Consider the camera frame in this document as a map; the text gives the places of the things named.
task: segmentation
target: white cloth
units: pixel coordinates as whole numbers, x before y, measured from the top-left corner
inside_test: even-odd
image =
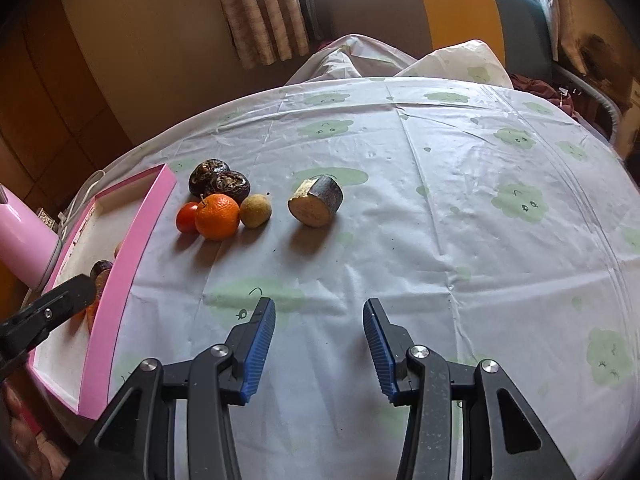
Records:
[[[374,76],[438,77],[513,89],[500,60],[483,41],[440,48],[416,60],[359,34],[343,36],[313,54],[287,84]]]

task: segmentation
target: cherry tomato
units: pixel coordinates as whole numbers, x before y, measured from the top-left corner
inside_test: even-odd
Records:
[[[196,229],[196,211],[198,209],[197,202],[188,202],[180,208],[175,217],[175,226],[181,233],[197,233]]]

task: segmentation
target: metal screw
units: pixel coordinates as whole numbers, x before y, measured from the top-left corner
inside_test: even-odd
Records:
[[[152,357],[150,357],[149,359],[145,359],[140,363],[140,369],[143,372],[152,372],[156,368],[158,368],[158,360],[153,359]]]
[[[409,352],[411,352],[412,356],[417,357],[418,359],[424,359],[429,355],[429,349],[422,345],[412,346]]]
[[[229,353],[229,347],[227,345],[213,345],[211,347],[211,354],[215,357],[224,357]]]
[[[495,374],[499,369],[500,367],[498,366],[498,363],[493,359],[485,359],[482,361],[482,370],[488,374]]]

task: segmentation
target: tangerine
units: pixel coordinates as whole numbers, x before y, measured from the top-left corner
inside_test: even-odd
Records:
[[[233,236],[239,223],[240,207],[227,195],[209,195],[198,204],[195,215],[196,229],[207,240],[221,242]]]

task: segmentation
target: pink bottle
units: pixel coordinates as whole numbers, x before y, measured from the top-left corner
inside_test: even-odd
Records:
[[[39,290],[60,252],[60,238],[0,184],[0,259],[25,285]]]

